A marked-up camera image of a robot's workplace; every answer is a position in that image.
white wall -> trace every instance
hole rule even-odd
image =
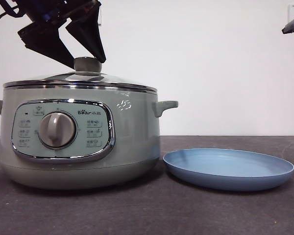
[[[180,107],[162,135],[294,135],[289,0],[102,0],[103,72],[158,88]],[[0,21],[2,84],[70,69],[25,49],[27,18]],[[74,56],[89,55],[61,31]]]

control panel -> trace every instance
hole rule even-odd
[[[15,152],[38,159],[100,159],[112,149],[114,139],[106,105],[73,99],[22,104],[12,130]]]

control knob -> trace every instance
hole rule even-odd
[[[40,122],[38,136],[47,147],[60,148],[72,141],[75,132],[71,117],[64,113],[50,113]]]

glass lid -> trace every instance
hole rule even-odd
[[[79,64],[79,67],[75,68],[76,71],[39,77],[31,80],[22,80],[7,82],[3,86],[5,88],[10,87],[24,87],[24,86],[41,86],[41,85],[51,85],[51,86],[95,86],[95,87],[115,87],[115,88],[129,88],[129,89],[140,89],[145,91],[157,92],[157,89],[149,87],[142,84],[135,84],[135,82],[128,79],[122,79],[115,76],[110,76],[101,72],[91,71],[92,68],[87,65],[89,58],[84,57],[82,60],[82,65]]]

button label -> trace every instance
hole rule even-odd
[[[43,116],[45,114],[45,110],[40,105],[36,106],[33,110],[34,116]]]
[[[18,146],[29,148],[29,140],[19,140]]]
[[[87,121],[88,128],[99,128],[102,127],[102,122],[98,120],[88,120]]]
[[[101,145],[102,145],[101,141],[98,141],[98,140],[91,140],[91,141],[87,141],[86,143],[87,148],[101,147]]]
[[[19,127],[30,127],[30,120],[21,120],[19,123]]]
[[[29,130],[20,130],[19,131],[19,137],[21,138],[29,138]]]
[[[102,131],[100,128],[98,129],[88,129],[87,130],[87,138],[98,138],[102,136]]]

